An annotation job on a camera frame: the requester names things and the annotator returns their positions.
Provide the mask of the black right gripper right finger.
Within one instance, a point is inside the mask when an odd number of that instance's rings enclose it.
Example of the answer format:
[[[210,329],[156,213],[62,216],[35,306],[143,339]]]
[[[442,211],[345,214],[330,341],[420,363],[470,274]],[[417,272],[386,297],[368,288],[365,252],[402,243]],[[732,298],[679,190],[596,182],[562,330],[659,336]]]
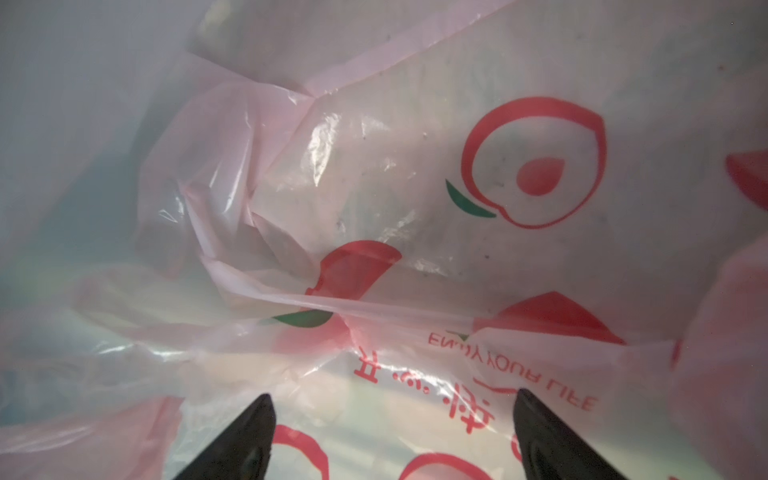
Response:
[[[626,479],[530,390],[518,391],[513,421],[527,479]]]

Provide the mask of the pink plastic bag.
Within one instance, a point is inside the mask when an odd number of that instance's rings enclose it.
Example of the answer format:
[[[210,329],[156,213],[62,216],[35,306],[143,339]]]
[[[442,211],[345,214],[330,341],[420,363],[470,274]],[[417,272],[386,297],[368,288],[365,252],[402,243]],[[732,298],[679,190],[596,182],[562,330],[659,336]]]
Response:
[[[767,475],[763,1],[5,1],[1,475]]]

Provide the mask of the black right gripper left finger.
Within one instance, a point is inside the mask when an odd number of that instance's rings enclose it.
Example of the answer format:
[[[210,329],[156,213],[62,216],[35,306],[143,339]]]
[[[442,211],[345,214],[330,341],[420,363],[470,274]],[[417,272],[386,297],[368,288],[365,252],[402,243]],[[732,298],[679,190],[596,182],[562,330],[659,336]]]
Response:
[[[265,478],[277,418],[268,393],[256,398],[175,480],[262,480]]]

